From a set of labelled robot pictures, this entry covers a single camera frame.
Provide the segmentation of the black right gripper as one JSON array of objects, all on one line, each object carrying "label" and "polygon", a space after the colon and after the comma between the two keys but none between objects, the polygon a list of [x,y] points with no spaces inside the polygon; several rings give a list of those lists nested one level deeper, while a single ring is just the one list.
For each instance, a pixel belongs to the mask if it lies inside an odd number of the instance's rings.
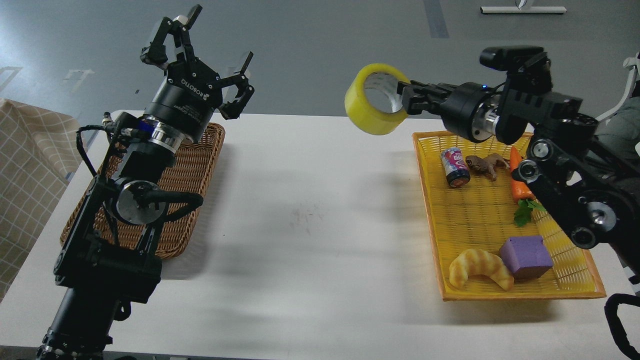
[{"label": "black right gripper", "polygon": [[439,116],[446,130],[474,143],[487,141],[492,136],[484,128],[484,118],[489,111],[494,89],[486,84],[400,81],[397,94],[403,96],[402,108],[410,116],[418,116],[423,112]]}]

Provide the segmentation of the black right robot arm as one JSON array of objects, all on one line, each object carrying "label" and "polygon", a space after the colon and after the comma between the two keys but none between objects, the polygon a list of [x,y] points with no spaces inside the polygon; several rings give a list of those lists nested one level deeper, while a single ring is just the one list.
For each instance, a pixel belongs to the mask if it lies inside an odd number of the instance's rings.
[{"label": "black right robot arm", "polygon": [[526,159],[512,177],[529,187],[578,248],[610,245],[638,285],[638,167],[599,141],[598,120],[579,111],[580,98],[553,91],[544,48],[489,47],[479,61],[505,72],[503,85],[400,80],[402,109],[439,116],[446,130],[473,143],[495,137],[512,145],[531,125]]}]

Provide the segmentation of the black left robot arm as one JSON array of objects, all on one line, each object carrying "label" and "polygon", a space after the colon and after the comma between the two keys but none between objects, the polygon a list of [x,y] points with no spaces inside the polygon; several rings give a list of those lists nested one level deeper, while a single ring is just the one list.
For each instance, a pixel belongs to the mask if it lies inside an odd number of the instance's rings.
[{"label": "black left robot arm", "polygon": [[164,17],[141,50],[142,63],[163,71],[163,82],[140,116],[103,114],[100,125],[76,132],[77,152],[91,174],[54,264],[66,288],[38,360],[102,360],[115,321],[132,303],[150,299],[162,278],[156,251],[163,228],[196,212],[204,197],[164,190],[163,173],[180,146],[195,145],[215,111],[237,119],[255,89],[242,68],[222,77],[195,55],[190,30],[202,11]]}]

